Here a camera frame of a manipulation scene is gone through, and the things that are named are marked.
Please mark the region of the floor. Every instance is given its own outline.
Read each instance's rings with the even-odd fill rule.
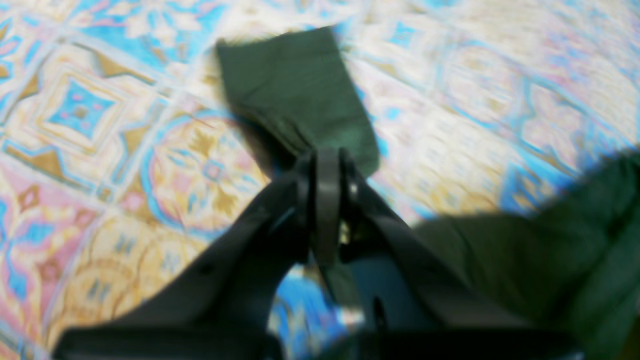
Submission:
[[[532,213],[634,146],[639,15],[637,0],[0,0],[0,357],[45,359],[64,328],[152,296],[268,184],[217,40],[334,26],[383,156],[370,184],[411,224]],[[278,297],[291,356],[358,318],[300,269]]]

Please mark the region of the green garment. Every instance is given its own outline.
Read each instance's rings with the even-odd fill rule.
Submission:
[[[588,360],[622,351],[640,299],[640,155],[585,177],[534,218],[444,217],[414,230],[469,287],[533,324],[572,333]],[[353,305],[346,273],[325,274],[337,300]]]
[[[364,176],[377,170],[376,137],[330,28],[216,50],[232,109],[291,155],[345,147]]]

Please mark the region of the floral carpet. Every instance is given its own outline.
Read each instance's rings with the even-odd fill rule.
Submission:
[[[370,184],[412,224],[530,213],[634,146],[639,14],[636,0],[0,0],[0,358],[46,359],[66,327],[149,298],[269,183],[225,105],[216,41],[334,26],[383,156]],[[357,318],[294,269],[270,327],[303,357]]]

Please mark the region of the green fabric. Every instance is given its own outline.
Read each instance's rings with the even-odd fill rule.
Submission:
[[[373,129],[330,28],[216,50],[232,109],[292,155],[345,147],[364,176],[378,168]]]
[[[444,218],[416,232],[470,287],[588,359],[613,359],[640,298],[640,156],[609,164],[536,217]]]

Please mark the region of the green cloth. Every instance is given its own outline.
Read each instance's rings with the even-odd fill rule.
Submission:
[[[443,218],[415,230],[470,287],[571,332],[588,359],[622,350],[640,298],[640,156],[608,164],[532,219]]]
[[[330,28],[216,50],[232,109],[290,154],[345,147],[364,176],[377,170],[376,137]]]

